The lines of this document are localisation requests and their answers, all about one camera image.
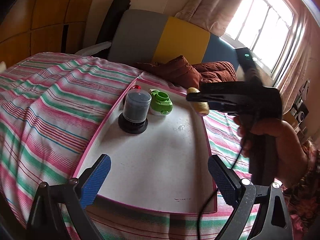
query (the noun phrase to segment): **clear plastic lid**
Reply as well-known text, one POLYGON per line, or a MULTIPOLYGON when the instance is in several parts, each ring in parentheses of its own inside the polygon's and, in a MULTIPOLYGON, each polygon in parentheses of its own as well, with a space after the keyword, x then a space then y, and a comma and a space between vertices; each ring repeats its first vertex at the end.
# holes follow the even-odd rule
POLYGON ((151 95, 142 89, 132 89, 127 93, 123 116, 129 122, 139 123, 147 118, 151 95))

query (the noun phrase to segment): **patterned fabric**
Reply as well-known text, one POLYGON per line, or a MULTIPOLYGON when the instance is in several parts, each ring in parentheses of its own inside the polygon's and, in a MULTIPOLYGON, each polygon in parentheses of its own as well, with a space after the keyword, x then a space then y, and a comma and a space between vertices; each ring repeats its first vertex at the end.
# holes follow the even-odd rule
MULTIPOLYGON (((72 176, 102 119, 135 78, 185 93, 127 65, 61 53, 39 53, 1 73, 1 191, 23 225, 38 184, 61 184, 72 176)), ((212 153, 231 167, 240 149, 232 117, 211 111, 204 122, 212 153)), ((240 157, 235 170, 249 177, 247 159, 240 157)), ((196 239, 196 216, 142 212, 105 200, 102 206, 87 211, 105 239, 196 239)), ((62 210, 72 238, 78 239, 62 210)), ((231 212, 218 194, 218 212, 201 222, 202 239, 214 239, 231 212)), ((256 212, 255 206, 241 240, 256 212)))
POLYGON ((300 182, 284 190, 288 210, 293 215, 293 227, 303 235, 320 215, 320 152, 308 140, 302 149, 308 156, 308 170, 300 182))
POLYGON ((304 85, 307 67, 311 57, 312 17, 304 7, 301 15, 301 33, 298 46, 293 50, 293 58, 276 83, 282 98, 283 113, 288 112, 304 85))
POLYGON ((175 17, 221 37, 242 0, 189 0, 175 17))

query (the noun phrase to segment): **brown cushion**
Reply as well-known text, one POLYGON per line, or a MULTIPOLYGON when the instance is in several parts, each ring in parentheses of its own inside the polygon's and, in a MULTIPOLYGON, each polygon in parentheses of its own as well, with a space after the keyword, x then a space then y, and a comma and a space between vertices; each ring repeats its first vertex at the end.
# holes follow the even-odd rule
POLYGON ((229 62, 208 62, 192 66, 201 74, 200 84, 237 81, 235 69, 229 62))
POLYGON ((189 87, 199 88, 201 75, 186 60, 179 56, 163 65, 152 65, 148 63, 135 63, 134 67, 147 71, 186 89, 189 87))

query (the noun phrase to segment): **curtain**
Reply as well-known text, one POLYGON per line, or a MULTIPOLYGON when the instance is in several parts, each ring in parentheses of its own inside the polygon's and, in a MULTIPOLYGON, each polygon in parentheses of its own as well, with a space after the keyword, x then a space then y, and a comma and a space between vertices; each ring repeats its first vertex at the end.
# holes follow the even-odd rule
POLYGON ((221 37, 242 0, 190 0, 175 17, 221 37))
POLYGON ((300 24, 302 25, 300 41, 295 47, 291 62, 276 84, 282 98, 283 113, 291 109, 299 88, 305 81, 304 77, 311 55, 311 22, 307 8, 304 9, 300 24))

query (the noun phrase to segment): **black cable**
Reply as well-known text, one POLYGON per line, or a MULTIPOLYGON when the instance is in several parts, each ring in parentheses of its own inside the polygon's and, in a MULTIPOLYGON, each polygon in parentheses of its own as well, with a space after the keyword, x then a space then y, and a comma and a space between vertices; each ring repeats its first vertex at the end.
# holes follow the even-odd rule
MULTIPOLYGON (((241 147, 241 149, 240 149, 240 152, 238 153, 238 156, 237 156, 235 162, 233 163, 233 165, 232 165, 232 167, 231 167, 232 170, 233 170, 233 168, 235 167, 235 165, 236 165, 236 163, 237 163, 237 161, 238 161, 238 159, 239 159, 239 156, 240 156, 240 154, 241 154, 241 152, 242 152, 242 149, 243 149, 243 147, 244 147, 244 145, 245 145, 246 142, 247 142, 247 136, 244 137, 244 141, 243 141, 242 147, 241 147)), ((201 207, 201 209, 200 209, 200 211, 199 211, 198 218, 197 218, 197 236, 198 236, 198 240, 201 240, 201 235, 200 235, 200 221, 201 221, 203 212, 204 212, 205 208, 207 207, 207 205, 211 202, 211 200, 213 199, 213 197, 216 195, 217 191, 218 191, 218 188, 216 188, 215 191, 213 191, 213 192, 211 193, 210 197, 209 197, 209 198, 207 199, 207 201, 203 204, 203 206, 201 207)))

